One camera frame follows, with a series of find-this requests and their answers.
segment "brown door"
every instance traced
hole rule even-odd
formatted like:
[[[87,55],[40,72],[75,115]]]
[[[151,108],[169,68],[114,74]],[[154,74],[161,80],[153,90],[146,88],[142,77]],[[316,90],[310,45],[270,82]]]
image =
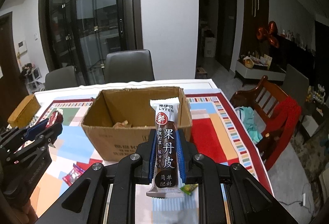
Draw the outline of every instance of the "brown door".
[[[269,0],[244,0],[243,30],[240,55],[261,52],[256,37],[257,28],[269,24]]]
[[[19,79],[12,32],[12,13],[0,17],[0,128],[28,92]]]
[[[230,71],[236,27],[236,0],[218,0],[215,59]]]

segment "cardboard box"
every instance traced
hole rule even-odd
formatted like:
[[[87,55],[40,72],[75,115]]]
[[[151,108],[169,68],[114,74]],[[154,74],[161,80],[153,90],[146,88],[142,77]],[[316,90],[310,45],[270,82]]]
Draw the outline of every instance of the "cardboard box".
[[[216,49],[216,38],[205,38],[205,53],[204,57],[214,57]]]
[[[155,111],[150,99],[179,97],[178,128],[190,140],[192,116],[181,88],[154,87],[124,90],[103,90],[83,118],[82,128],[100,156],[107,161],[120,161],[135,153],[137,146],[148,140],[155,128]],[[113,128],[117,122],[128,120],[131,128]]]
[[[8,118],[12,127],[25,128],[40,109],[40,104],[34,94],[26,96]]]

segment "red balloon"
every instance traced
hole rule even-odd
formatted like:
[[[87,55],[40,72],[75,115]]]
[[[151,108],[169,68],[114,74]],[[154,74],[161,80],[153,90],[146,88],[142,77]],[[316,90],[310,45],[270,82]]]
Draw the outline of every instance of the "red balloon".
[[[274,46],[275,48],[279,48],[279,41],[277,40],[276,37],[273,35],[269,34],[268,36],[269,44]]]
[[[278,34],[278,27],[274,21],[269,22],[269,34]]]
[[[266,30],[266,28],[260,26],[259,28],[257,28],[257,32],[256,32],[256,37],[259,41],[264,41],[266,40],[268,35],[268,32]]]

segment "green candy wrapper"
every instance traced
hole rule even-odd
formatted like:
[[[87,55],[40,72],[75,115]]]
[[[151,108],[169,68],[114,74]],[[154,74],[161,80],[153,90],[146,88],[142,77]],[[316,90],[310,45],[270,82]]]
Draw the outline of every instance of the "green candy wrapper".
[[[198,184],[188,184],[181,187],[181,190],[187,195],[192,195],[192,192],[195,190],[196,187],[198,187]]]

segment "cardboard box on floor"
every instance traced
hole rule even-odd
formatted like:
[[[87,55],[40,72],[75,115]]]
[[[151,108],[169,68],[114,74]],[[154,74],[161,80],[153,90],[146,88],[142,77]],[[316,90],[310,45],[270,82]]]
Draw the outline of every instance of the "cardboard box on floor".
[[[82,128],[100,156],[107,161],[120,161],[135,153],[137,146],[148,140],[155,128],[155,111],[150,100],[179,97],[178,128],[190,140],[192,117],[190,106],[181,88],[154,87],[103,90],[83,118]],[[113,128],[128,120],[131,128]]]

